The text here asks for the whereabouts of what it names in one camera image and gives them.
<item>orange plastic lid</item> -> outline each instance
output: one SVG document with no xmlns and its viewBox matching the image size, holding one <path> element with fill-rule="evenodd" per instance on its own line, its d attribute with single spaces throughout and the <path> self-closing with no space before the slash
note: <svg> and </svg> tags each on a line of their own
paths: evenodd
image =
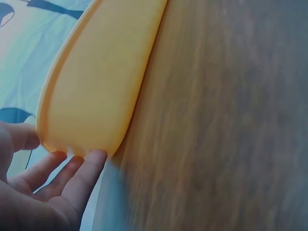
<svg viewBox="0 0 308 231">
<path fill-rule="evenodd" d="M 113 155 L 130 123 L 167 0 L 97 0 L 43 87 L 36 129 L 49 152 Z"/>
</svg>

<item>orange plastic container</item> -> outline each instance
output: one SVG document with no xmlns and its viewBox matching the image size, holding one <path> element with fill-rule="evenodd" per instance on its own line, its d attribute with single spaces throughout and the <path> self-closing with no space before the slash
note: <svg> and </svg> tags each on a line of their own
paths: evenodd
<svg viewBox="0 0 308 231">
<path fill-rule="evenodd" d="M 36 128 L 49 152 L 113 155 L 130 123 L 167 0 L 97 0 L 58 53 Z"/>
</svg>

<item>wood grain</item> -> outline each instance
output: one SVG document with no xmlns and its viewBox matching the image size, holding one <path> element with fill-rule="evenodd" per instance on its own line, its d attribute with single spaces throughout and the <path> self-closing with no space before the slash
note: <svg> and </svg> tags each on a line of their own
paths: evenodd
<svg viewBox="0 0 308 231">
<path fill-rule="evenodd" d="M 308 1 L 169 0 L 118 152 L 142 231 L 308 230 Z"/>
</svg>

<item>wooden table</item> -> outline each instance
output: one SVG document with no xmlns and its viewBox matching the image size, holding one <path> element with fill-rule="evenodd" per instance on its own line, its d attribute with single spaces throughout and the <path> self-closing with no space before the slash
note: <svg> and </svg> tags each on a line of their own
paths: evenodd
<svg viewBox="0 0 308 231">
<path fill-rule="evenodd" d="M 307 43 L 305 0 L 169 0 L 113 163 L 135 230 L 308 230 Z"/>
</svg>

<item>hand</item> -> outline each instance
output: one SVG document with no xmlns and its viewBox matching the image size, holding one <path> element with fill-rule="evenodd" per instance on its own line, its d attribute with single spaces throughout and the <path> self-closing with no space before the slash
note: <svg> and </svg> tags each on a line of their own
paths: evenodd
<svg viewBox="0 0 308 231">
<path fill-rule="evenodd" d="M 66 158 L 47 155 L 16 177 L 6 177 L 13 153 L 39 146 L 34 127 L 0 122 L 0 230 L 77 231 L 106 154 L 74 156 L 50 184 L 33 193 Z"/>
</svg>

